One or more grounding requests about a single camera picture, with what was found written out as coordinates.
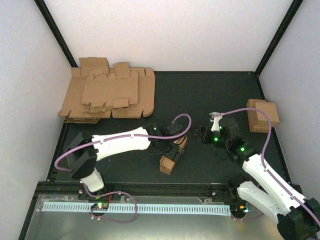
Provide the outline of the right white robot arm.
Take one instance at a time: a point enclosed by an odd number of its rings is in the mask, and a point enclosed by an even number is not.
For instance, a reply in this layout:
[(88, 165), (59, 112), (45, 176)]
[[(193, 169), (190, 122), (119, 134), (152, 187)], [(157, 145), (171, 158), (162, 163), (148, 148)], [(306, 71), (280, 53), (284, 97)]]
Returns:
[(213, 144), (225, 150), (228, 158), (241, 167), (254, 180), (238, 176), (227, 189), (228, 198), (241, 199), (254, 205), (276, 223), (285, 240), (307, 240), (320, 231), (320, 204), (307, 199), (290, 186), (258, 153), (241, 137), (238, 124), (232, 118), (213, 117), (212, 126), (197, 126), (192, 133), (203, 144)]

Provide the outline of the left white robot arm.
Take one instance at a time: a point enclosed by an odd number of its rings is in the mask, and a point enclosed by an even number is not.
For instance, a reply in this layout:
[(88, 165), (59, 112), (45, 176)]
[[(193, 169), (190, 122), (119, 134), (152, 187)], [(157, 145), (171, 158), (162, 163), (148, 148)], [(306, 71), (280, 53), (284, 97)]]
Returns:
[(147, 123), (131, 131), (110, 135), (81, 132), (66, 148), (67, 151), (84, 144), (98, 143), (77, 149), (66, 156), (71, 178), (84, 183), (89, 193), (101, 200), (107, 195), (108, 188), (96, 168), (96, 162), (112, 155), (141, 150), (161, 154), (162, 161), (176, 163), (188, 139), (182, 132), (182, 126), (177, 122), (169, 125)]

